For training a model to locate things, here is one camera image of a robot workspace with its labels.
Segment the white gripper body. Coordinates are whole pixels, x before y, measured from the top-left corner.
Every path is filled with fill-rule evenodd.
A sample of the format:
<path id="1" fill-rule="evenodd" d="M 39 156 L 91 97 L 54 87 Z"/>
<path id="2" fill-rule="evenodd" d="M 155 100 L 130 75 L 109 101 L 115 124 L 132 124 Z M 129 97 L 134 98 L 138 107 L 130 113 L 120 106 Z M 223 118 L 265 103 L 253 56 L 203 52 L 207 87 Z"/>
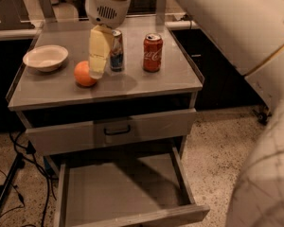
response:
<path id="1" fill-rule="evenodd" d="M 85 10 L 93 25 L 119 27 L 125 20 L 131 0 L 85 0 Z"/>

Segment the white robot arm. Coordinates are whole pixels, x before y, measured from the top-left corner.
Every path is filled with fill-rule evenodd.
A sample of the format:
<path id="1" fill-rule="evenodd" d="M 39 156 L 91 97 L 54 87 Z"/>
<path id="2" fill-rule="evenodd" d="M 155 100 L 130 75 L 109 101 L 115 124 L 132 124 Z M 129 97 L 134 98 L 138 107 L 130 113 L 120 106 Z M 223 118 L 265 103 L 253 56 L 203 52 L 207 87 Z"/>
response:
<path id="1" fill-rule="evenodd" d="M 225 227 L 284 227 L 284 0 L 175 0 L 270 112 L 245 160 Z"/>

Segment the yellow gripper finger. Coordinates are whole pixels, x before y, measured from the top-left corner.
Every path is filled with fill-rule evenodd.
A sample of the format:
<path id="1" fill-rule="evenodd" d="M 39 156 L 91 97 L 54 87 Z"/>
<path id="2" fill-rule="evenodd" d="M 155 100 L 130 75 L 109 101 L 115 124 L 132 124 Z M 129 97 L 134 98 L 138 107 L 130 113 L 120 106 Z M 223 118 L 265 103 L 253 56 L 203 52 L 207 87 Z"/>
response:
<path id="1" fill-rule="evenodd" d="M 113 44 L 112 30 L 107 26 L 94 26 L 89 36 L 89 74 L 93 79 L 101 79 Z"/>

